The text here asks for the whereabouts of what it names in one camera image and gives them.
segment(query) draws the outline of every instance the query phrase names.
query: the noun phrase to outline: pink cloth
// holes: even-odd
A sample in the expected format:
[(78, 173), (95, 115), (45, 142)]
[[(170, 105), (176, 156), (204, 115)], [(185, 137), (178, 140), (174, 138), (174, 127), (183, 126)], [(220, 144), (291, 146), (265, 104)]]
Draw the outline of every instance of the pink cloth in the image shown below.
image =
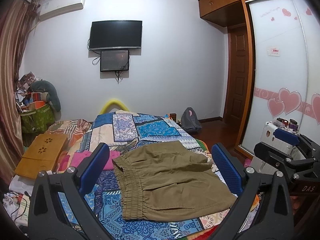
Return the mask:
[[(75, 154), (73, 155), (73, 158), (71, 160), (70, 166), (73, 167), (78, 167), (78, 165), (80, 164), (80, 162), (85, 158), (91, 155), (92, 152), (89, 152), (87, 150), (81, 152), (81, 153), (77, 153), (75, 152)], [(113, 164), (112, 164), (112, 159), (119, 157), (120, 156), (120, 152), (118, 151), (110, 151), (110, 157), (109, 160), (107, 161), (106, 165), (104, 166), (103, 170), (104, 171), (111, 171), (113, 170)]]

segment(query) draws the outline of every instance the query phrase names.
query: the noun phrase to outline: pink stripe decal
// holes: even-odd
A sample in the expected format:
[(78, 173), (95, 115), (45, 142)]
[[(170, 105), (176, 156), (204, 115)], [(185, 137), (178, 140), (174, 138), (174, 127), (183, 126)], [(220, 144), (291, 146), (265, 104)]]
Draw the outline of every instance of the pink stripe decal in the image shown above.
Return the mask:
[[(279, 94), (277, 92), (272, 92), (269, 90), (261, 89), (261, 88), (254, 88), (254, 94), (255, 97), (262, 98), (265, 100), (269, 100), (271, 98), (274, 98), (276, 102), (279, 101)], [(301, 104), (299, 107), (296, 109), (299, 112), (303, 112), (304, 109), (304, 114), (307, 116), (310, 116), (311, 118), (316, 119), (315, 113), (313, 112), (311, 104), (308, 104), (304, 101), (301, 101)]]

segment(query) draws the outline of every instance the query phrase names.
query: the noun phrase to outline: sliding wardrobe door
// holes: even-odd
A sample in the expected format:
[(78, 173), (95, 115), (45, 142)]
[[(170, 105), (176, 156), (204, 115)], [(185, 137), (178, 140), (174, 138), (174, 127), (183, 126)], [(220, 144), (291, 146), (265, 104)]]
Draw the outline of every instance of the sliding wardrobe door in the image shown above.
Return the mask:
[(308, 94), (300, 132), (320, 144), (320, 25), (304, 0), (292, 0), (305, 34), (308, 55)]
[(249, 3), (255, 39), (254, 96), (242, 147), (253, 154), (267, 121), (302, 119), (308, 82), (306, 44), (292, 0)]

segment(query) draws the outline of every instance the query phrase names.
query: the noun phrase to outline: khaki shorts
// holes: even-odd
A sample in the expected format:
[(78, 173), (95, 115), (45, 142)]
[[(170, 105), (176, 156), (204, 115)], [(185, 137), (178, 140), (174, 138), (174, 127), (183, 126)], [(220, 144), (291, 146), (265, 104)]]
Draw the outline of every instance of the khaki shorts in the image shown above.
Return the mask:
[(113, 159), (123, 219), (176, 222), (214, 214), (236, 200), (205, 155), (179, 141), (152, 143)]

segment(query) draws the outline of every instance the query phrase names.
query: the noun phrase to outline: striped curtain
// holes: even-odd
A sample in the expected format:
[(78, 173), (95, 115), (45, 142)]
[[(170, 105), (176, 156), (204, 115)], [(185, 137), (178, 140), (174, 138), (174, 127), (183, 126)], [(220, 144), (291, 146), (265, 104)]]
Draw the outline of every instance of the striped curtain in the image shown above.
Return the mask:
[(14, 91), (38, 2), (14, 0), (0, 19), (0, 177), (9, 184), (23, 154)]

